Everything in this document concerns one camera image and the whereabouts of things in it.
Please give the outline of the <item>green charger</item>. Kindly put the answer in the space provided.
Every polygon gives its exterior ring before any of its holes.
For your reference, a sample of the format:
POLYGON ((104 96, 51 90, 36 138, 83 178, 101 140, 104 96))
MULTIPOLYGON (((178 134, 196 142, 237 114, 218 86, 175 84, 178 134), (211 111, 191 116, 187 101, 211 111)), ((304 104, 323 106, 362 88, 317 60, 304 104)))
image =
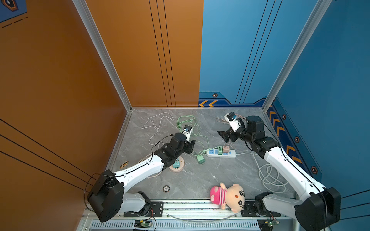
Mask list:
POLYGON ((217 147, 217 150, 218 150, 218 155, 222 155, 223 154, 223 147, 222 146, 218 146, 217 147))
POLYGON ((203 164, 205 162, 205 158, 203 156, 197 156, 196 159, 199 164, 203 164))

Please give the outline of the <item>pink charger adapter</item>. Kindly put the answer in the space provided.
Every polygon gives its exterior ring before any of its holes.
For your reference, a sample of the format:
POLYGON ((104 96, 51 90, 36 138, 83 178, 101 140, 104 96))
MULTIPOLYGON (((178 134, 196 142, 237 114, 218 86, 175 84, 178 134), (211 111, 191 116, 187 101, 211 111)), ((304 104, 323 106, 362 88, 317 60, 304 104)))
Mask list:
POLYGON ((224 145, 223 146, 223 153, 228 153, 230 151, 230 146, 224 145))

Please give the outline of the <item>teal charger with black cable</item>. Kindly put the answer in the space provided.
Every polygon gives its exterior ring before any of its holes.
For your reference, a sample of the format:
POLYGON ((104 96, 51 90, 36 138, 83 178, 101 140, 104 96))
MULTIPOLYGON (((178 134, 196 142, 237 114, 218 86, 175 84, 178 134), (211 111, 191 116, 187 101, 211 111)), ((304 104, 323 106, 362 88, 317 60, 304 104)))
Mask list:
POLYGON ((179 161, 175 161, 175 163, 173 164, 172 167, 173 168, 179 168, 180 167, 180 162, 179 161))

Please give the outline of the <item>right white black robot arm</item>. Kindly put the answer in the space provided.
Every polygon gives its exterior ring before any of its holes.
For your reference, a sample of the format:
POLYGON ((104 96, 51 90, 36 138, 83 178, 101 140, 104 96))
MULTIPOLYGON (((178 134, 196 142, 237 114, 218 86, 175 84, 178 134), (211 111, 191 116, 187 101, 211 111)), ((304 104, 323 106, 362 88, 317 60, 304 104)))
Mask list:
POLYGON ((265 135, 265 124, 258 116, 246 121, 231 112, 225 115, 230 129, 219 131, 225 142, 243 140, 247 147, 272 165, 297 193, 297 199, 272 192, 257 195, 254 210, 259 216, 272 212, 298 221, 307 231, 321 231, 340 220, 341 196, 334 188, 326 188, 307 174, 282 149, 281 145, 265 135))

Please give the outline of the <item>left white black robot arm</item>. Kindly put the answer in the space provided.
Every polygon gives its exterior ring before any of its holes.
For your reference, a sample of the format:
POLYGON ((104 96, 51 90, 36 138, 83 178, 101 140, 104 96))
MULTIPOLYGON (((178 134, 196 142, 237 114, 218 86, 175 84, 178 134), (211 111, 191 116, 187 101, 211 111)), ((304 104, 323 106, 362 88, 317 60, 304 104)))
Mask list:
POLYGON ((106 170, 87 195, 87 201, 100 222, 107 222, 120 212, 134 212, 139 216, 150 216, 151 200, 138 191, 127 193, 149 176, 161 173, 172 166, 183 154, 193 152, 196 140, 190 140, 188 132, 170 135, 171 140, 157 151, 151 152, 143 162, 122 171, 106 170))

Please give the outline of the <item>round pink power socket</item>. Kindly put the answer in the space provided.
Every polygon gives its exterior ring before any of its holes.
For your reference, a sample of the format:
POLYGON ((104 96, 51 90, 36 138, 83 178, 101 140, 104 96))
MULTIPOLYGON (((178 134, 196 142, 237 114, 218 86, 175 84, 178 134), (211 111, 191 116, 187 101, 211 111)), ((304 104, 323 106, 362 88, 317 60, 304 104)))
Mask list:
POLYGON ((184 166, 185 166, 185 161, 182 157, 178 157, 174 164, 169 166, 169 169, 170 171, 174 172, 174 173, 178 173, 180 171, 182 171, 184 169, 184 166))

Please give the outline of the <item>white blue power strip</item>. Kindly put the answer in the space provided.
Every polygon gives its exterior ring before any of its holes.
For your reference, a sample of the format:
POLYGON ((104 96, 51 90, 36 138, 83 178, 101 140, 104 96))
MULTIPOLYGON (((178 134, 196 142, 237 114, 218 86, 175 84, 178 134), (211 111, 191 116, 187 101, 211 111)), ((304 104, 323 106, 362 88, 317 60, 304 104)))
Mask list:
POLYGON ((227 153, 223 152, 223 149, 221 148, 212 148, 206 150, 206 156, 210 158, 230 158, 235 159, 236 158, 236 151, 235 150, 229 150, 227 153))

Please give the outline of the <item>pink plush doll toy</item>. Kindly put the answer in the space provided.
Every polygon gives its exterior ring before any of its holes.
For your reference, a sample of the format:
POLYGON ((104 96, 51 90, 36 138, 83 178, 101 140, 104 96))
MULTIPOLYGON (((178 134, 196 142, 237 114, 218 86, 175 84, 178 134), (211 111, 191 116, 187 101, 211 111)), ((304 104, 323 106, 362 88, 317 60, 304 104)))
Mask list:
POLYGON ((239 213, 244 209, 245 191, 238 184, 227 188, 223 183, 220 183, 220 186, 211 188, 210 200, 213 204, 219 205, 222 210, 229 207, 232 212, 239 213))

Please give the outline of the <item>small orange connector piece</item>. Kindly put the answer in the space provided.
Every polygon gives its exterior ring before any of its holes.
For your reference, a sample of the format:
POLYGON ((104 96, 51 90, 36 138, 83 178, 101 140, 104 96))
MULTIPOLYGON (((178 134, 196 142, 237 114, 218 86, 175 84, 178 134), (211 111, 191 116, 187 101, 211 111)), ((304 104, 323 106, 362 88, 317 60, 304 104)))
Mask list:
POLYGON ((120 165, 120 168, 124 168, 124 167, 126 167, 128 165, 128 162, 127 161, 125 161, 123 164, 121 164, 120 165))

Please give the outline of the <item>left green circuit board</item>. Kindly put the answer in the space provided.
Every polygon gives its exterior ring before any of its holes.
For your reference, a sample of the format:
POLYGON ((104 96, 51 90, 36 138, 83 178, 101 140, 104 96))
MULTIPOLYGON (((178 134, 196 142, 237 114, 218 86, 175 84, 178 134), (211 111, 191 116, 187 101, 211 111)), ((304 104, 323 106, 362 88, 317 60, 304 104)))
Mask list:
POLYGON ((149 231, 154 228, 154 224, 150 220, 135 220, 133 229, 134 231, 149 231))

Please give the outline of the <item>green circuit board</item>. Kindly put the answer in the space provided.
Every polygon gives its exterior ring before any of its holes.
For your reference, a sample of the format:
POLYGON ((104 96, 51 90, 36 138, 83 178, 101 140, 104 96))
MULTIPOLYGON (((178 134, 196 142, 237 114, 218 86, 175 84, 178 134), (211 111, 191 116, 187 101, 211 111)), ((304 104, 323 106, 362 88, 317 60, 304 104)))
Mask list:
POLYGON ((280 225, 278 220, 258 220, 260 231, 273 231, 274 227, 280 225))
POLYGON ((154 228, 154 224, 150 220, 135 220, 133 229, 134 231, 149 231, 154 228))

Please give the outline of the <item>right green circuit board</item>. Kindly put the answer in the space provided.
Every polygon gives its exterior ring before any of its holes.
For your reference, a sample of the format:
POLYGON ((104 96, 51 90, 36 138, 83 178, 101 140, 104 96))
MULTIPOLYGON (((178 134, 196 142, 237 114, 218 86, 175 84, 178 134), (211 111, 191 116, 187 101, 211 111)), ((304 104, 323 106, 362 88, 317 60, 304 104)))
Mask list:
POLYGON ((258 220, 260 231, 273 231, 274 227, 280 225, 278 220, 258 220))

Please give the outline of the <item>aluminium front rail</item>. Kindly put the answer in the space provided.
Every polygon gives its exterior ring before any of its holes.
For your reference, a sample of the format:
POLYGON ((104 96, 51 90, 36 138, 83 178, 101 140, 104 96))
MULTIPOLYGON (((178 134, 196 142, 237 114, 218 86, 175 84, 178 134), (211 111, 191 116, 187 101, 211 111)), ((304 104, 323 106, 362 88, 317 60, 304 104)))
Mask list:
POLYGON ((302 231, 303 227, 286 215, 281 217, 243 217, 230 209, 222 210, 210 200, 154 200, 162 201, 162 217, 127 218, 124 212, 107 222, 100 222, 93 212, 84 211, 78 231, 134 231, 135 220, 150 220, 154 228, 149 231, 260 231, 258 220, 278 220, 274 231, 302 231))

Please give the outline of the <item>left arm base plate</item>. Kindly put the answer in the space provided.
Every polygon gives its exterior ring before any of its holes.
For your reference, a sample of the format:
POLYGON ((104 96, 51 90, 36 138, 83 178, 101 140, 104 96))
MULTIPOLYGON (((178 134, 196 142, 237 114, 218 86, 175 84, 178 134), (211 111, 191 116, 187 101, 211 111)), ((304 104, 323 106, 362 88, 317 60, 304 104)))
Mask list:
POLYGON ((138 212, 124 212, 123 216, 127 218, 149 218, 149 217, 162 217, 163 215, 163 206, 162 201, 154 201, 150 204, 146 203, 144 207, 138 212))

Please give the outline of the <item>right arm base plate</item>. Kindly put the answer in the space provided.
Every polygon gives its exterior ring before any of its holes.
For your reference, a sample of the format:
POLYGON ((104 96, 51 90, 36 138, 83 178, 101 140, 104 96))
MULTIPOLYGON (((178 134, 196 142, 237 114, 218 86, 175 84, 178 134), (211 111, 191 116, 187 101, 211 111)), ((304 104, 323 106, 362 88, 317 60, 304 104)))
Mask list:
POLYGON ((270 212, 263 205, 256 206, 252 201, 245 201, 241 215, 243 217, 281 217, 280 213, 270 212))

